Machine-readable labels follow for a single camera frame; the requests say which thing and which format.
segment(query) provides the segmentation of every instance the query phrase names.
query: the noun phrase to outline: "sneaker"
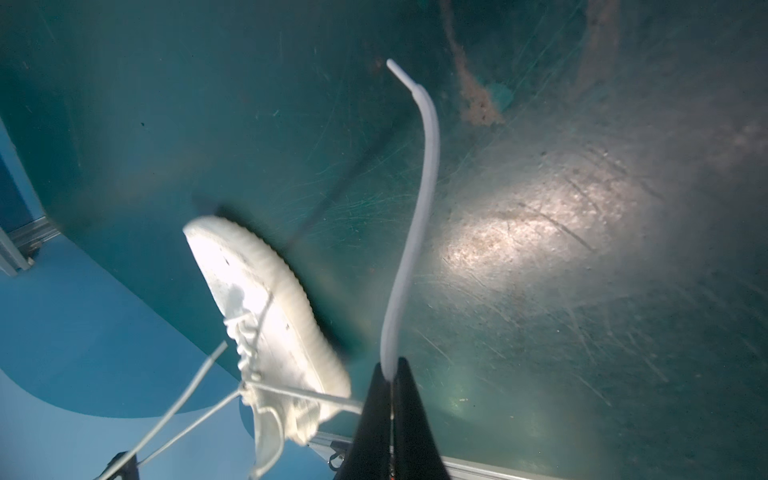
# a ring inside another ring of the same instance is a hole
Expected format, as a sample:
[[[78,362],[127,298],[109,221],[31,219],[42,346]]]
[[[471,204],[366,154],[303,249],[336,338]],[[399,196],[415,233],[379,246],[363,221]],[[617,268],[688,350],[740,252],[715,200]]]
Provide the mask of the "sneaker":
[[[219,217],[192,220],[184,235],[227,335],[237,343],[243,403],[253,409],[257,461],[251,476],[259,478],[280,457],[285,439],[306,445],[339,409],[264,392],[250,382],[349,398],[349,375],[320,332],[299,280],[269,245]]]

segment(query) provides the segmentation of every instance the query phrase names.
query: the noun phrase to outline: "black robot gripper holding shoelace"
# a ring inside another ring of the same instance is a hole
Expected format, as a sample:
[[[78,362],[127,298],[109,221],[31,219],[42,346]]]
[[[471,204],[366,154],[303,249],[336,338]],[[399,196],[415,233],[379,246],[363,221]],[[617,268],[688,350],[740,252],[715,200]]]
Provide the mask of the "black robot gripper holding shoelace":
[[[390,452],[390,437],[394,454]],[[429,429],[408,361],[387,382],[373,370],[352,446],[334,480],[449,480]]]

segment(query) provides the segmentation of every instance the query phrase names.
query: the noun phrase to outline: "shoe tongue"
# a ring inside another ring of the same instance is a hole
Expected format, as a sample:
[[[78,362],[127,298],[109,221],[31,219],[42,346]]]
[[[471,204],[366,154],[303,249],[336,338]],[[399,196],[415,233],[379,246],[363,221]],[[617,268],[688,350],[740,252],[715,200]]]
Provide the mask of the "shoe tongue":
[[[256,439],[256,463],[250,471],[250,477],[257,480],[275,465],[283,453],[283,422],[275,408],[267,406],[253,409],[253,436]]]

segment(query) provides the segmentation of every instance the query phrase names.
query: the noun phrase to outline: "green surface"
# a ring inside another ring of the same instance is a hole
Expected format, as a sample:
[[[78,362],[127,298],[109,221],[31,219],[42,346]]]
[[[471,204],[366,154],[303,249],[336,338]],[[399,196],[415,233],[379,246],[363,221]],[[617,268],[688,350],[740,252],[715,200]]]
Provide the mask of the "green surface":
[[[0,114],[67,236],[206,352],[224,331],[181,227],[217,213],[264,238],[362,398],[422,161],[392,57],[443,130],[402,334],[442,454],[756,476],[765,7],[624,1],[615,62],[581,89],[587,6],[455,2],[473,74],[512,98],[473,127],[438,2],[14,2]],[[237,373],[234,351],[222,363]]]

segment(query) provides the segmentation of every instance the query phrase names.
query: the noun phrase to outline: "brown stain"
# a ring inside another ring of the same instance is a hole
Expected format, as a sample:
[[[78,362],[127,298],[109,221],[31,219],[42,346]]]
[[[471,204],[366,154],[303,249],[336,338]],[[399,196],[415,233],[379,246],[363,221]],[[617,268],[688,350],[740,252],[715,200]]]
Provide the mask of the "brown stain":
[[[568,92],[568,100],[577,100],[584,92],[614,72],[621,37],[620,0],[589,0],[587,6],[588,36],[581,53],[576,82]]]
[[[462,111],[462,120],[473,125],[490,126],[503,124],[504,118],[493,105],[491,95],[475,80],[475,76],[469,71],[467,54],[464,48],[456,41],[453,30],[453,7],[451,0],[440,0],[440,12],[442,13],[442,27],[453,53],[453,61],[456,65],[458,82],[461,85],[462,98],[467,105]]]

